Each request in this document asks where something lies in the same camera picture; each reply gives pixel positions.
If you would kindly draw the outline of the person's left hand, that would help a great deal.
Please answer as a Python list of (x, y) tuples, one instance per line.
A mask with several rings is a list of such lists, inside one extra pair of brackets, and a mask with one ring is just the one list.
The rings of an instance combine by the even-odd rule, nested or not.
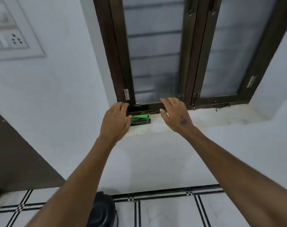
[(99, 138), (110, 143), (117, 143), (128, 132), (125, 130), (125, 120), (129, 103), (113, 104), (105, 113)]

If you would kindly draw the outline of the person's right hand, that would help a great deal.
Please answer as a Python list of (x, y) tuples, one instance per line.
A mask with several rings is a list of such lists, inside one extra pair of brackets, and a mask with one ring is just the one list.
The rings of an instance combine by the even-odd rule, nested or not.
[(166, 113), (169, 116), (169, 121), (164, 121), (166, 125), (174, 132), (186, 137), (195, 130), (188, 110), (185, 104), (177, 98), (161, 98)]

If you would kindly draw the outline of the person's left forearm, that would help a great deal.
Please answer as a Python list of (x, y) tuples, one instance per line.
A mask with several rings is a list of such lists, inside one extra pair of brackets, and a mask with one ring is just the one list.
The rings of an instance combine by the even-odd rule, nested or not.
[(64, 185), (26, 227), (86, 227), (101, 175), (117, 137), (101, 134)]

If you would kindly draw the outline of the person's right forearm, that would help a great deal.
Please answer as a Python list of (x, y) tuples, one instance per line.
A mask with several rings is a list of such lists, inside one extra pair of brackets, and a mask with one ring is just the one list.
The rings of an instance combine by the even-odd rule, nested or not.
[(251, 227), (287, 227), (287, 190), (207, 138), (195, 126), (180, 127)]

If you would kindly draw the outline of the green and black box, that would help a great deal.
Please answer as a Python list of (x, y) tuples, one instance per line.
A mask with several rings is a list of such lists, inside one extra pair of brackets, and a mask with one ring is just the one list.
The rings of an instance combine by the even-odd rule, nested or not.
[(131, 117), (130, 126), (147, 125), (151, 122), (151, 114), (140, 114)]

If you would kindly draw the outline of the metal window latch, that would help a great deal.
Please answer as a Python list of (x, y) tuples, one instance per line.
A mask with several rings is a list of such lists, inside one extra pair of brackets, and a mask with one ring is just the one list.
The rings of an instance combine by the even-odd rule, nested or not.
[(191, 100), (192, 110), (194, 110), (196, 108), (197, 100), (200, 98), (200, 94), (201, 94), (201, 92), (194, 92), (193, 93), (192, 100)]

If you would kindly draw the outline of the white stone window sill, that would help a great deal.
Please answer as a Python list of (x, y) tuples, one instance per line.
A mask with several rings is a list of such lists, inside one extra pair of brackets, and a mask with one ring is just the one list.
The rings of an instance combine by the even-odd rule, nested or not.
[[(266, 115), (252, 107), (250, 104), (233, 105), (221, 109), (208, 108), (189, 110), (193, 124), (199, 129), (217, 126), (229, 126), (234, 124), (247, 125), (251, 123), (266, 122)], [(171, 129), (165, 124), (160, 114), (152, 114), (151, 122), (147, 125), (130, 127), (127, 137), (144, 134), (165, 133)]]

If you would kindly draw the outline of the frosted glass window pane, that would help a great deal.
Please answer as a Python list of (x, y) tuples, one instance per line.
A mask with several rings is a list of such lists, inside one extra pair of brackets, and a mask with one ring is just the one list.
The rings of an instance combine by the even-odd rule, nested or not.
[(186, 0), (122, 0), (135, 104), (175, 97)]
[(238, 94), (278, 0), (222, 0), (202, 98)]

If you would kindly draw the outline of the black round bin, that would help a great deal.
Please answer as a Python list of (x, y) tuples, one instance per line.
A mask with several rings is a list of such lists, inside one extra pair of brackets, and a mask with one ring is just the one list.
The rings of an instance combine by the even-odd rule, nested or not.
[(103, 191), (97, 192), (86, 227), (118, 227), (119, 218), (115, 202)]

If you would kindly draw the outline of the brown wooden window frame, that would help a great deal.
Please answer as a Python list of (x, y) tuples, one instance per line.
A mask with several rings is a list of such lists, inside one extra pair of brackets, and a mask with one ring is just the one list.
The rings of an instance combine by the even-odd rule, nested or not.
[[(192, 110), (194, 92), (201, 92), (210, 49), (222, 0), (186, 0), (182, 30), (181, 56), (176, 98)], [(129, 89), (129, 111), (155, 114), (161, 102), (135, 104), (126, 23), (122, 0), (93, 0), (105, 56), (107, 58), (116, 101), (126, 102), (121, 93)], [(251, 101), (287, 31), (287, 0), (278, 0), (265, 27), (238, 94), (200, 98), (195, 109), (222, 108)], [(256, 76), (251, 88), (246, 88), (251, 76)]]

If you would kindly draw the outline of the white electrical switch board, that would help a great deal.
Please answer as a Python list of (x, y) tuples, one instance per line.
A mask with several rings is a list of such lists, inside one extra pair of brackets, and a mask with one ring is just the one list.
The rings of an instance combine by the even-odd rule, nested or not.
[(0, 61), (45, 56), (19, 0), (0, 0)]

